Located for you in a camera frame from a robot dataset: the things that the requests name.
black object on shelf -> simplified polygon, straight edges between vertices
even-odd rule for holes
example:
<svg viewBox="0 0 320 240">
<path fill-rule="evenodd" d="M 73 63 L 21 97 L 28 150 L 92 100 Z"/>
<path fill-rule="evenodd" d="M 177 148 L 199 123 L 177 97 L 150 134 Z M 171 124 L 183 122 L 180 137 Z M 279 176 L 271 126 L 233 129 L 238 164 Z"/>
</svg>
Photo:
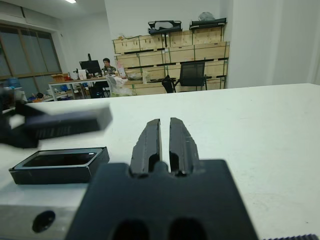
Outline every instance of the black object on shelf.
<svg viewBox="0 0 320 240">
<path fill-rule="evenodd" d="M 207 29 L 222 27 L 227 23 L 227 18 L 220 18 L 212 21 L 191 21 L 189 30 Z"/>
<path fill-rule="evenodd" d="M 109 159 L 106 147 L 37 151 L 9 172 L 18 185 L 88 183 Z"/>
<path fill-rule="evenodd" d="M 164 35 L 164 44 L 167 48 L 167 37 L 168 33 L 181 32 L 181 21 L 174 20 L 160 20 L 160 21 L 149 21 L 148 22 L 150 28 L 148 29 L 148 33 L 150 35 L 155 34 L 163 34 Z"/>
</svg>

person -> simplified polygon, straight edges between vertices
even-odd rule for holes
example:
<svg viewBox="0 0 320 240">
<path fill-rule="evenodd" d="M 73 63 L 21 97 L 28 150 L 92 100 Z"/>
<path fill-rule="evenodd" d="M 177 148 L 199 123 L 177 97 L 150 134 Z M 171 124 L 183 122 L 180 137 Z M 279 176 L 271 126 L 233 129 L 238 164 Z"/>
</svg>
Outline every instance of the person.
<svg viewBox="0 0 320 240">
<path fill-rule="evenodd" d="M 107 71 L 108 74 L 115 74 L 117 69 L 114 66 L 110 65 L 110 59 L 109 58 L 104 58 L 103 59 L 104 63 L 104 68 L 102 68 L 102 71 Z"/>
</svg>

white tabletop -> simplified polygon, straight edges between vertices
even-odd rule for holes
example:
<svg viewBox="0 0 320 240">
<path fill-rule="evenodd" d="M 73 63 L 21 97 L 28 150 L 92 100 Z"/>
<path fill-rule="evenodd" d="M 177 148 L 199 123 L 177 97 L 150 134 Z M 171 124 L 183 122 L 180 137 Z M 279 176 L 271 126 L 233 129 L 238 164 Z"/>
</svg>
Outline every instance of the white tabletop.
<svg viewBox="0 0 320 240">
<path fill-rule="evenodd" d="M 169 163 L 170 117 L 183 120 L 201 159 L 225 159 L 260 238 L 320 235 L 320 86 L 278 85 L 35 103 L 58 113 L 109 103 L 102 133 L 44 140 L 41 150 L 107 146 L 110 162 L 130 163 L 148 121 L 161 120 Z M 86 184 L 15 185 L 8 172 L 36 150 L 0 146 L 0 204 L 78 206 Z"/>
</svg>

hole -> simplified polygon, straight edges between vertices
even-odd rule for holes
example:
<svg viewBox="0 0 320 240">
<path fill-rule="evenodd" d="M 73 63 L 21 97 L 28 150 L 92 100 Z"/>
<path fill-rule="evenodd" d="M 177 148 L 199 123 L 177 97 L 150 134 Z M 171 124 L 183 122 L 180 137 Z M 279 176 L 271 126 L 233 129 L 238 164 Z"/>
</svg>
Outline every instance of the hole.
<svg viewBox="0 0 320 240">
<path fill-rule="evenodd" d="M 159 161 L 160 161 L 160 157 L 158 154 L 154 154 L 151 157 L 149 157 L 149 169 L 148 169 L 149 173 L 154 171 L 155 165 Z"/>
<path fill-rule="evenodd" d="M 55 221 L 55 218 L 56 214 L 53 211 L 40 213 L 33 221 L 32 230 L 37 234 L 47 230 Z"/>
<path fill-rule="evenodd" d="M 170 168 L 171 172 L 179 170 L 179 157 L 177 154 L 170 152 Z"/>
<path fill-rule="evenodd" d="M 149 232 L 140 220 L 125 221 L 116 229 L 113 240 L 149 240 Z"/>
<path fill-rule="evenodd" d="M 199 222 L 191 218 L 181 218 L 173 222 L 169 240 L 206 240 L 206 234 Z"/>
</svg>

white wall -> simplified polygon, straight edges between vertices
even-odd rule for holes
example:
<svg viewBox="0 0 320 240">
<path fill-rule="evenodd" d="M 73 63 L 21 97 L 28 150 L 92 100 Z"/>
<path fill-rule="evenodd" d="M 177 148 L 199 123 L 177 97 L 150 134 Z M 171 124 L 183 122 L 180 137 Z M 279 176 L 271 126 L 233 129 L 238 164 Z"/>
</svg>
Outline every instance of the white wall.
<svg viewBox="0 0 320 240">
<path fill-rule="evenodd" d="M 23 11 L 25 17 L 22 14 L 20 6 L 0 1 L 0 23 L 47 32 L 57 31 L 57 18 L 26 8 Z"/>
<path fill-rule="evenodd" d="M 283 4 L 272 84 L 306 83 L 316 52 L 320 1 L 284 0 Z"/>
<path fill-rule="evenodd" d="M 183 30 L 202 12 L 220 17 L 220 0 L 105 0 L 112 39 L 148 34 L 148 22 L 180 20 Z"/>
<path fill-rule="evenodd" d="M 320 1 L 235 0 L 232 11 L 228 88 L 314 82 Z"/>
<path fill-rule="evenodd" d="M 266 84 L 277 0 L 233 1 L 228 88 Z"/>
<path fill-rule="evenodd" d="M 234 0 L 220 0 L 220 18 L 227 18 L 224 27 L 224 41 L 231 41 L 233 27 Z"/>
<path fill-rule="evenodd" d="M 87 61 L 88 54 L 92 60 L 99 61 L 101 68 L 104 58 L 109 58 L 111 65 L 115 65 L 105 12 L 61 20 L 59 28 L 68 72 L 81 69 L 79 62 Z"/>
<path fill-rule="evenodd" d="M 320 59 L 319 58 L 317 59 L 315 79 L 313 83 L 320 85 Z"/>
</svg>

